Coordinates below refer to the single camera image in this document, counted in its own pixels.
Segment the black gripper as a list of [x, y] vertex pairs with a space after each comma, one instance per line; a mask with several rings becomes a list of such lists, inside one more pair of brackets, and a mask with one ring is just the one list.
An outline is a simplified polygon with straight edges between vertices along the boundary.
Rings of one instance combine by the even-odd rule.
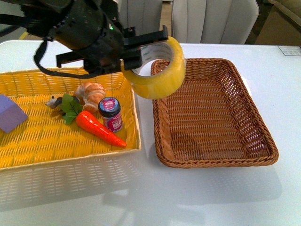
[[40, 61], [47, 44], [56, 40], [70, 49], [57, 55], [57, 67], [84, 61], [88, 75], [103, 75], [142, 66], [140, 48], [168, 40], [168, 29], [136, 35], [135, 27], [124, 29], [119, 23], [118, 6], [112, 0], [22, 0], [22, 27], [43, 39], [33, 57], [36, 66], [48, 75], [59, 75], [44, 68]]

